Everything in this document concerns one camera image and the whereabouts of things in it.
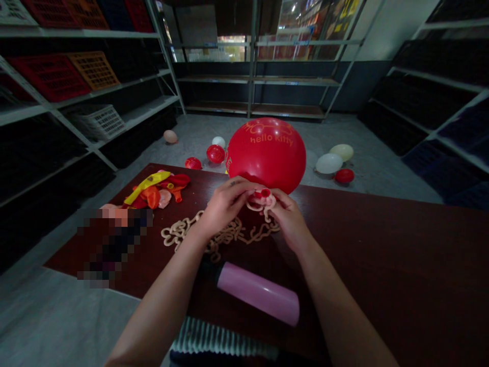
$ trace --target white wall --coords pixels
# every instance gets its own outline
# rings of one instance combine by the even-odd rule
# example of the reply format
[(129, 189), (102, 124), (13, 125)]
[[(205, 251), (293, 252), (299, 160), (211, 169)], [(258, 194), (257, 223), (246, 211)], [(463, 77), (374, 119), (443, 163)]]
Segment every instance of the white wall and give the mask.
[[(357, 61), (392, 60), (402, 43), (411, 39), (438, 2), (439, 0), (386, 0)], [(361, 39), (365, 35), (380, 3), (381, 0), (367, 0), (352, 39)], [(343, 60), (351, 60), (357, 48), (358, 46), (349, 46)]]

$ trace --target person's left hand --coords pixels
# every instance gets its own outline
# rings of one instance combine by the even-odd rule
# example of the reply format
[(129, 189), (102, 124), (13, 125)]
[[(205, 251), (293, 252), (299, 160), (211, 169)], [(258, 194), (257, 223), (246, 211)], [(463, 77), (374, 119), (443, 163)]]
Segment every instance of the person's left hand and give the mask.
[(226, 181), (214, 191), (204, 214), (196, 223), (199, 232), (211, 238), (238, 215), (256, 189), (264, 188), (265, 186), (249, 182), (240, 176)]

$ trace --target concrete floor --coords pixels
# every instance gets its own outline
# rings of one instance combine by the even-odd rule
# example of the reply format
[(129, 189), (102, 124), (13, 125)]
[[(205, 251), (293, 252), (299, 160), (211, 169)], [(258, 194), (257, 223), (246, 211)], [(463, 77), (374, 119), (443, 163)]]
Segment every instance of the concrete floor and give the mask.
[[(149, 162), (184, 165), (196, 156), (207, 163), (205, 152), (212, 138), (226, 142), (247, 119), (180, 116), (174, 131), (176, 145), (163, 139), (153, 143), (128, 168), (83, 208), (108, 202)], [(413, 174), (387, 146), (353, 115), (332, 115), (327, 124), (293, 122), (307, 148), (307, 169), (302, 184), (441, 203), (439, 195)], [(336, 144), (350, 144), (355, 156), (347, 168), (355, 181), (340, 187), (313, 172), (318, 157)], [(204, 170), (224, 173), (224, 166)], [(90, 289), (70, 276), (42, 267), (83, 225), (83, 213), (68, 218), (0, 277), (0, 360), (8, 366), (103, 365), (138, 300), (110, 290)]]

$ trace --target shelving unit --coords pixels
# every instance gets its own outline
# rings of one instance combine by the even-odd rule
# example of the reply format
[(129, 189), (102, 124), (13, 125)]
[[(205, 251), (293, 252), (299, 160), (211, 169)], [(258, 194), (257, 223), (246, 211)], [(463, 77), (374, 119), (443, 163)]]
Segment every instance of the shelving unit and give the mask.
[[(95, 98), (98, 96), (102, 96), (104, 94), (112, 93), (127, 87), (134, 86), (139, 83), (143, 83), (149, 80), (157, 80), (160, 86), (160, 90), (162, 92), (162, 96), (154, 99), (147, 104), (136, 108), (127, 114), (122, 116), (122, 119), (126, 122), (126, 129), (121, 131), (120, 134), (132, 129), (137, 126), (144, 120), (149, 117), (155, 115), (159, 111), (165, 109), (166, 107), (174, 104), (175, 102), (179, 102), (180, 106), (185, 114), (185, 107), (183, 105), (183, 101), (181, 98), (180, 90), (178, 87), (178, 83), (175, 78), (175, 73), (173, 71), (173, 65), (171, 63), (171, 59), (168, 55), (168, 52), (165, 48), (165, 43), (162, 38), (162, 29), (160, 28), (160, 24), (156, 18), (156, 9), (155, 4), (152, 0), (146, 0), (147, 9), (153, 23), (153, 27), (156, 30), (155, 33), (140, 33), (140, 32), (122, 32), (122, 31), (110, 31), (110, 30), (72, 30), (72, 29), (43, 29), (38, 26), (27, 27), (27, 26), (19, 26), (19, 27), (10, 27), (10, 26), (0, 26), (0, 38), (41, 38), (41, 37), (56, 37), (56, 38), (135, 38), (135, 39), (157, 39), (159, 41), (161, 50), (163, 52), (167, 69), (160, 70), (158, 74), (151, 75), (148, 77), (143, 77), (135, 81), (131, 81), (129, 83), (119, 84), (110, 88), (102, 89), (99, 91), (93, 91), (89, 94), (82, 95), (80, 97), (72, 98), (69, 100), (65, 100), (63, 102), (51, 103), (47, 101), (20, 73), (18, 73), (5, 58), (0, 56), (0, 68), (11, 77), (16, 83), (18, 83), (21, 87), (25, 89), (25, 91), (37, 102), (36, 103), (25, 103), (19, 106), (11, 106), (5, 108), (0, 111), (0, 126), (11, 124), (17, 121), (21, 121), (27, 118), (35, 117), (44, 113), (48, 113), (51, 118), (57, 119), (60, 121), (65, 127), (67, 127), (73, 134), (75, 134), (85, 145), (87, 152), (82, 156), (73, 158), (67, 161), (61, 168), (52, 172), (42, 179), (34, 182), (32, 185), (22, 190), (19, 193), (9, 197), (0, 203), (0, 207), (6, 205), (10, 201), (15, 198), (25, 194), (32, 188), (42, 184), (53, 176), (57, 175), (64, 169), (72, 166), (76, 162), (80, 161), (90, 153), (95, 153), (99, 158), (101, 158), (112, 170), (117, 171), (118, 169), (114, 164), (110, 162), (101, 152), (100, 148), (108, 143), (108, 141), (99, 141), (96, 143), (91, 142), (87, 137), (85, 137), (65, 116), (61, 113), (60, 109), (80, 103), (91, 98)], [(165, 81), (164, 76), (171, 75), (174, 88), (171, 88), (167, 81)], [(168, 88), (172, 91), (173, 95), (164, 95), (163, 88), (160, 84), (160, 81), (163, 81)]]
[[(424, 23), (422, 24), (416, 33), (414, 34), (412, 40), (415, 40), (418, 38), (420, 35), (420, 32), (423, 30), (442, 30), (442, 29), (460, 29), (460, 28), (473, 28), (473, 27), (485, 27), (489, 25), (489, 18), (484, 18), (484, 19), (474, 19), (474, 20), (463, 20), (463, 21), (453, 21), (453, 22), (440, 22), (440, 23)], [(473, 85), (473, 84), (468, 84), (460, 81), (456, 81), (447, 77), (439, 76), (439, 75), (433, 75), (427, 72), (423, 71), (417, 71), (417, 70), (411, 70), (411, 69), (406, 69), (406, 68), (400, 68), (393, 66), (389, 73), (387, 74), (388, 76), (391, 75), (394, 72), (402, 72), (406, 75), (412, 75), (416, 76), (418, 78), (423, 78), (435, 83), (443, 84), (449, 87), (454, 87), (458, 89), (463, 89), (469, 92), (477, 93), (475, 97), (470, 100), (467, 104), (465, 104), (458, 112), (456, 112), (452, 117), (447, 119), (440, 127), (434, 130), (430, 130), (422, 126), (420, 123), (414, 121), (413, 119), (399, 113), (393, 108), (390, 108), (386, 106), (385, 104), (379, 102), (378, 100), (375, 100), (372, 98), (372, 101), (375, 101), (376, 103), (379, 103), (381, 106), (383, 106), (385, 109), (389, 110), (392, 113), (395, 113), (399, 117), (401, 117), (403, 120), (406, 122), (410, 123), (411, 125), (417, 127), (418, 129), (426, 132), (428, 136), (426, 137), (425, 140), (438, 140), (440, 141), (443, 145), (445, 145), (447, 148), (449, 148), (451, 151), (456, 153), (458, 156), (462, 157), (465, 159), (467, 162), (470, 162), (474, 166), (478, 167), (480, 170), (484, 171), (485, 173), (489, 173), (489, 165), (484, 162), (481, 158), (470, 154), (466, 151), (464, 151), (462, 148), (457, 146), (452, 140), (441, 136), (439, 133), (441, 130), (443, 130), (447, 125), (450, 123), (456, 121), (460, 115), (468, 108), (476, 106), (483, 100), (489, 97), (489, 88), (486, 86), (480, 86), (480, 85)]]
[[(280, 117), (295, 117), (295, 118), (311, 118), (325, 120), (328, 117), (331, 108), (338, 97), (341, 88), (343, 87), (348, 75), (355, 63), (357, 56), (368, 37), (372, 27), (384, 6), (386, 0), (380, 1), (379, 6), (376, 9), (372, 22), (367, 28), (365, 35), (362, 39), (351, 39), (352, 34), (355, 30), (357, 22), (360, 18), (366, 0), (362, 0), (361, 4), (357, 7), (355, 14), (353, 15), (350, 26), (348, 27), (345, 38), (343, 40), (311, 40), (311, 41), (257, 41), (260, 11), (258, 0), (253, 1), (253, 13), (252, 13), (252, 29), (251, 29), (251, 41), (243, 43), (211, 43), (204, 45), (192, 45), (188, 46), (185, 44), (167, 44), (167, 47), (181, 48), (185, 50), (186, 48), (216, 48), (219, 46), (249, 46), (248, 51), (250, 52), (250, 73), (249, 75), (187, 75), (178, 79), (181, 83), (230, 83), (230, 84), (248, 84), (249, 85), (249, 95), (248, 102), (222, 102), (222, 101), (195, 101), (186, 106), (189, 111), (207, 111), (214, 113), (246, 113), (248, 118), (251, 116), (280, 116)], [(285, 75), (257, 75), (257, 62), (258, 62), (258, 47), (264, 46), (323, 46), (323, 45), (338, 45), (340, 49), (338, 51), (338, 56), (336, 58), (336, 66), (333, 69), (332, 74), (329, 77), (304, 77), (304, 76), (285, 76)], [(338, 77), (337, 70), (338, 65), (342, 61), (343, 55), (346, 51), (347, 45), (357, 45), (355, 54), (350, 61), (348, 68), (343, 75), (343, 77)], [(322, 87), (324, 92), (320, 99), (320, 102), (316, 106), (296, 106), (291, 104), (257, 104), (255, 100), (255, 89), (257, 85), (283, 85), (283, 86), (307, 86), (307, 87)], [(322, 104), (326, 97), (329, 88), (335, 88), (335, 94), (326, 109), (322, 109)]]

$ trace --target yellow balloon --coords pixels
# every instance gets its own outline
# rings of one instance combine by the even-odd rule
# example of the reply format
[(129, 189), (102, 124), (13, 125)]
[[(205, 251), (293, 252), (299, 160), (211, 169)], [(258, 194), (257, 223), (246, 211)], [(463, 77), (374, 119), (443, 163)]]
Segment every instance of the yellow balloon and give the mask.
[(338, 154), (346, 162), (353, 157), (354, 150), (348, 144), (338, 144), (331, 148), (330, 153)]

